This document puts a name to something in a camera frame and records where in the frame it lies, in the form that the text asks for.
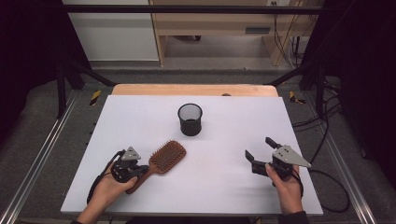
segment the white wall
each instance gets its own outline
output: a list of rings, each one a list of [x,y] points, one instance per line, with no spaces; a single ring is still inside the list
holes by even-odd
[[[64,4],[148,5],[148,0],[63,0]],[[159,61],[149,14],[69,13],[90,61]]]

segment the yellow and black tape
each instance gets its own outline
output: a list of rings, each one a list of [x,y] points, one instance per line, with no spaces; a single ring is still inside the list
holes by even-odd
[[[95,105],[95,104],[96,104],[96,101],[97,101],[98,98],[99,98],[100,92],[101,92],[101,91],[96,91],[96,92],[93,93],[93,96],[92,96],[92,98],[91,98],[90,105]]]
[[[290,101],[294,102],[294,103],[299,103],[301,105],[305,104],[305,100],[298,100],[295,96],[294,96],[294,92],[290,91]]]

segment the black sleeve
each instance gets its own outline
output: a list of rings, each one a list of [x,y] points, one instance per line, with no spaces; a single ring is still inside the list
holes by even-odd
[[[298,212],[293,213],[286,216],[278,216],[277,221],[279,224],[309,224],[308,217],[306,216],[306,212]]]

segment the black mesh cup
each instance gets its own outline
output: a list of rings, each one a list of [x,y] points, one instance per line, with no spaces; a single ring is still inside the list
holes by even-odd
[[[180,130],[187,136],[197,135],[201,129],[202,109],[196,104],[185,104],[177,111]]]

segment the brown paddle hairbrush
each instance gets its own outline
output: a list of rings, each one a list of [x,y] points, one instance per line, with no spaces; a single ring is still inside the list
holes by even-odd
[[[177,141],[169,141],[152,154],[148,161],[148,171],[141,175],[127,194],[134,193],[152,174],[164,175],[186,155],[186,149]]]

